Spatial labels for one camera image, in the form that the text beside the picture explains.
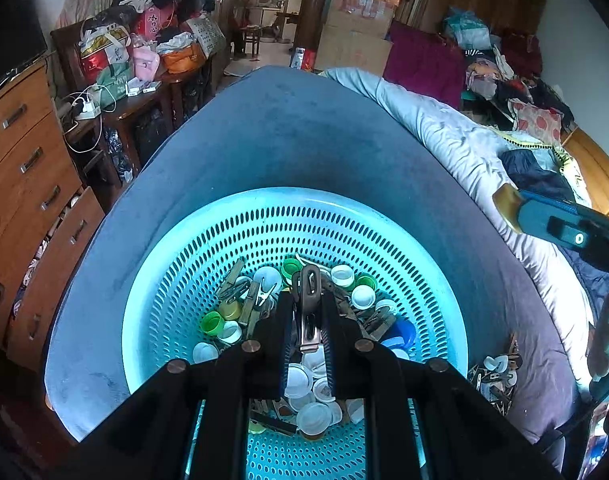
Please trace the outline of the metal clothes clip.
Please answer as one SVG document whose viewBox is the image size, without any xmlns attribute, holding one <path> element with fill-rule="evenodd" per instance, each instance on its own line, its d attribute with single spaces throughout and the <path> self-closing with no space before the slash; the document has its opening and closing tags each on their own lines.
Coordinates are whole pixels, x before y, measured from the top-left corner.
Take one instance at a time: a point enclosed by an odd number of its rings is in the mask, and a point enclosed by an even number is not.
<svg viewBox="0 0 609 480">
<path fill-rule="evenodd" d="M 313 353 L 321 343 L 321 273 L 315 264 L 307 264 L 292 275 L 295 320 L 300 353 Z"/>
</svg>

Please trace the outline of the navy blue jacket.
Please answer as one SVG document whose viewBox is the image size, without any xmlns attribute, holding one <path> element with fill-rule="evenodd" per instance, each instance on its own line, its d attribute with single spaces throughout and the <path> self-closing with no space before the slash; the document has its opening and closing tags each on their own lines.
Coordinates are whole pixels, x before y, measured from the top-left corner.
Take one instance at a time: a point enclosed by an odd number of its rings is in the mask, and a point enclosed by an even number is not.
<svg viewBox="0 0 609 480">
<path fill-rule="evenodd" d="M 506 151 L 499 154 L 505 171 L 519 190 L 526 190 L 563 202 L 575 202 L 568 181 L 557 172 L 543 168 L 536 160 L 533 151 L 526 148 Z M 609 273 L 585 262 L 573 250 L 560 247 L 575 275 L 584 287 L 589 305 L 599 313 L 609 294 Z"/>
</svg>

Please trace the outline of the wooden headboard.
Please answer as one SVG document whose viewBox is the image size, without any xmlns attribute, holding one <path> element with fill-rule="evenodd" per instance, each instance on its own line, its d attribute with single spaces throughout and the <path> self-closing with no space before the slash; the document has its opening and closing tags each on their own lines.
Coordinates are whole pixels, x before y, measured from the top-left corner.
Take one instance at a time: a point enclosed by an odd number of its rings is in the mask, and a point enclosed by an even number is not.
<svg viewBox="0 0 609 480">
<path fill-rule="evenodd" d="M 579 163 L 593 208 L 609 217 L 609 156 L 581 128 L 569 133 L 563 145 Z"/>
</svg>

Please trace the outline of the green felt bottle cap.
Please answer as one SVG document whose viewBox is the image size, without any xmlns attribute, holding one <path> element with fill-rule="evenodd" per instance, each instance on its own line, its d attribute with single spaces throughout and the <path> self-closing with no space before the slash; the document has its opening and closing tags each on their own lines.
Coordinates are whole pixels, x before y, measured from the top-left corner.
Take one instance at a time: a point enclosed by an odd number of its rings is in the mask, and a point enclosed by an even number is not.
<svg viewBox="0 0 609 480">
<path fill-rule="evenodd" d="M 225 320 L 218 311 L 210 311 L 200 321 L 201 332 L 209 337 L 217 337 L 224 328 Z"/>
</svg>

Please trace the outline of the white duvet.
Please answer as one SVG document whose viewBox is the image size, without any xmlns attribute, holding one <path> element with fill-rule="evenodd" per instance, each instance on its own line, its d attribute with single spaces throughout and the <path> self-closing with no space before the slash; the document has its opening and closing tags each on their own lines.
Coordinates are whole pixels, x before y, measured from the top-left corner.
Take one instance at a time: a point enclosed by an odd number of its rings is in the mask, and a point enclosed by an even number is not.
<svg viewBox="0 0 609 480">
<path fill-rule="evenodd" d="M 492 200 L 503 184 L 511 182 L 499 154 L 518 148 L 541 152 L 545 155 L 541 162 L 556 177 L 563 175 L 557 168 L 571 162 L 570 154 L 523 131 L 501 132 L 480 125 L 430 96 L 359 68 L 331 68 L 323 75 L 382 107 L 464 188 L 529 274 L 556 326 L 577 386 L 583 396 L 588 394 L 591 374 L 585 352 L 589 326 L 595 323 L 589 296 L 560 248 L 514 231 Z"/>
</svg>

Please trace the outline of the red patterned pillow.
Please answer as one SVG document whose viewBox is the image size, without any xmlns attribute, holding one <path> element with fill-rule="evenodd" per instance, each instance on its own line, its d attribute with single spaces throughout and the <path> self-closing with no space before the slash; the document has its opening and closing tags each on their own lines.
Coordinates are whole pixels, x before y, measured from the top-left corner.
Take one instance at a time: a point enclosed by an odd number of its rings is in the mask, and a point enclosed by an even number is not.
<svg viewBox="0 0 609 480">
<path fill-rule="evenodd" d="M 561 144 L 562 114 L 558 110 L 539 108 L 518 99 L 509 100 L 507 108 L 515 130 L 525 131 L 545 144 Z"/>
</svg>

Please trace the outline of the cyan plastic basket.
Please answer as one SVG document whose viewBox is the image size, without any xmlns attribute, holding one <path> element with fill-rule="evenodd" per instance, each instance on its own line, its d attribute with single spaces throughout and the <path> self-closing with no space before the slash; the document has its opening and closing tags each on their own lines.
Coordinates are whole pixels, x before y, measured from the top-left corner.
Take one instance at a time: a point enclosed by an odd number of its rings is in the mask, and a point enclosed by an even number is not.
<svg viewBox="0 0 609 480">
<path fill-rule="evenodd" d="M 415 326 L 409 357 L 468 367 L 461 309 L 449 282 L 415 238 L 355 200 L 306 188 L 260 188 L 217 200 L 178 223 L 149 252 L 122 325 L 126 381 L 136 390 L 205 341 L 201 320 L 234 268 L 271 286 L 291 257 L 345 264 L 376 283 L 376 297 Z"/>
</svg>

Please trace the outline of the magenta cloth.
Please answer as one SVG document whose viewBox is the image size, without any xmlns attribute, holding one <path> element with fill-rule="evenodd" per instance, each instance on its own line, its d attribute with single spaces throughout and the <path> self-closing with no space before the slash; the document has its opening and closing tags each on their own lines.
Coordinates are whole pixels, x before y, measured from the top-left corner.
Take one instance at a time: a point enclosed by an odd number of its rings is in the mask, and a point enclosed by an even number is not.
<svg viewBox="0 0 609 480">
<path fill-rule="evenodd" d="M 465 58 L 453 42 L 393 21 L 383 79 L 459 109 L 465 87 Z"/>
</svg>

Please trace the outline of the blue bed blanket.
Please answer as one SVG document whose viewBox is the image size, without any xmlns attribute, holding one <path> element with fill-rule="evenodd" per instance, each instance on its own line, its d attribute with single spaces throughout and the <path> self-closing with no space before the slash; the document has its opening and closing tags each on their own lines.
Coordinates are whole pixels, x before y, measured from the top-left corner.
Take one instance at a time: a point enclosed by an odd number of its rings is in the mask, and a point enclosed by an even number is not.
<svg viewBox="0 0 609 480">
<path fill-rule="evenodd" d="M 260 188 L 333 193 L 425 248 L 465 324 L 468 367 L 361 352 L 360 422 L 250 434 L 245 341 L 173 359 L 131 390 L 126 301 L 149 252 L 217 200 Z M 152 155 L 96 232 L 58 314 L 46 363 L 78 438 L 56 479 L 554 479 L 539 440 L 577 385 L 529 274 L 489 219 L 382 107 L 325 76 L 264 67 L 232 84 Z"/>
</svg>

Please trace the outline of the stacked cardboard boxes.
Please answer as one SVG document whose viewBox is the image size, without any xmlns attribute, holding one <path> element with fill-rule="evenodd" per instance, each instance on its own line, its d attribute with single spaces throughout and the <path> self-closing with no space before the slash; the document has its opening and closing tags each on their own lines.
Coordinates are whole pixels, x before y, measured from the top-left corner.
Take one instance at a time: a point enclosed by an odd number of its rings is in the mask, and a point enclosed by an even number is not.
<svg viewBox="0 0 609 480">
<path fill-rule="evenodd" d="M 401 0 L 330 0 L 314 70 L 355 67 L 382 75 L 392 49 L 387 37 L 400 3 Z"/>
</svg>

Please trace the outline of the wooden drawer dresser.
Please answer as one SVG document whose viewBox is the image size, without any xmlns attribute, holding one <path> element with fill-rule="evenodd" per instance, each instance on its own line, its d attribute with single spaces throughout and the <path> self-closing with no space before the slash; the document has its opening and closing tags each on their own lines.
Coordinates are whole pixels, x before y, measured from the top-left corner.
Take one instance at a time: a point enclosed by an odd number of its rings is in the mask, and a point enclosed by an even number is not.
<svg viewBox="0 0 609 480">
<path fill-rule="evenodd" d="M 12 362 L 42 370 L 62 295 L 103 218 L 36 61 L 0 89 L 0 349 Z"/>
</svg>

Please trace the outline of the white power strip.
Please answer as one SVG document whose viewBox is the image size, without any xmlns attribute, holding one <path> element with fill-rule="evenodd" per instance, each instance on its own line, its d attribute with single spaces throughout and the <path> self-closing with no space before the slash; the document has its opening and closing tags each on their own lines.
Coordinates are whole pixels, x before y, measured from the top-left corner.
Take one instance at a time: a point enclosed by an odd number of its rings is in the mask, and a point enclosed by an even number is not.
<svg viewBox="0 0 609 480">
<path fill-rule="evenodd" d="M 77 112 L 77 120 L 93 120 L 102 114 L 102 110 L 93 100 L 77 99 L 73 102 L 72 109 Z"/>
</svg>

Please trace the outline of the cluttered wooden side table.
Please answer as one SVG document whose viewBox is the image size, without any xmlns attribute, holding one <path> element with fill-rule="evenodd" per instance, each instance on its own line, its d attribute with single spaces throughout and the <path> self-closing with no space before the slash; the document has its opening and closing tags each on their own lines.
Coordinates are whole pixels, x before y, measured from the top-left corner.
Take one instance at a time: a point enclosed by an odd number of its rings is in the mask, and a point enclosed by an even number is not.
<svg viewBox="0 0 609 480">
<path fill-rule="evenodd" d="M 225 36 L 216 0 L 65 0 L 50 34 L 72 108 L 102 110 L 67 146 L 97 179 L 133 179 L 156 142 L 208 101 Z"/>
</svg>

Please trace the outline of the black flat television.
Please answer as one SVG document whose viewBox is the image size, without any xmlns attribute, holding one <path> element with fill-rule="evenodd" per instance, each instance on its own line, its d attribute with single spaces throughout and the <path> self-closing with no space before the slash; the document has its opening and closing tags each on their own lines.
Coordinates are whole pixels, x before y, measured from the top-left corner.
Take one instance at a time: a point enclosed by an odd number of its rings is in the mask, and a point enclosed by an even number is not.
<svg viewBox="0 0 609 480">
<path fill-rule="evenodd" d="M 33 1 L 0 0 L 0 88 L 45 50 Z"/>
</svg>

